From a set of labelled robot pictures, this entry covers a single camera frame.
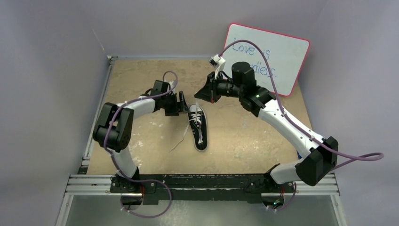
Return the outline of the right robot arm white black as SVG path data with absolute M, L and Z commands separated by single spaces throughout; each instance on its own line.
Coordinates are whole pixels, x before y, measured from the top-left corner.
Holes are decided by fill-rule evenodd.
M 210 73 L 194 97 L 210 103 L 222 96 L 238 98 L 245 110 L 274 127 L 300 154 L 301 159 L 276 164 L 266 172 L 267 190 L 275 192 L 282 184 L 293 181 L 315 186 L 336 166 L 337 154 L 328 149 L 337 151 L 338 141 L 332 136 L 324 138 L 281 108 L 272 92 L 256 84 L 255 72 L 249 63 L 234 63 L 231 70 L 230 79 L 223 79 L 224 72 Z

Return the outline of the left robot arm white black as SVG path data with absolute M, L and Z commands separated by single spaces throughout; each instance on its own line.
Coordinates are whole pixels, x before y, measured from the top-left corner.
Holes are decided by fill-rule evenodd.
M 166 116 L 178 116 L 188 110 L 183 92 L 176 92 L 177 80 L 156 80 L 151 89 L 136 99 L 124 103 L 107 102 L 103 105 L 95 123 L 93 140 L 111 157 L 116 174 L 123 177 L 122 187 L 136 192 L 142 180 L 133 162 L 128 145 L 132 136 L 134 120 L 160 109 Z

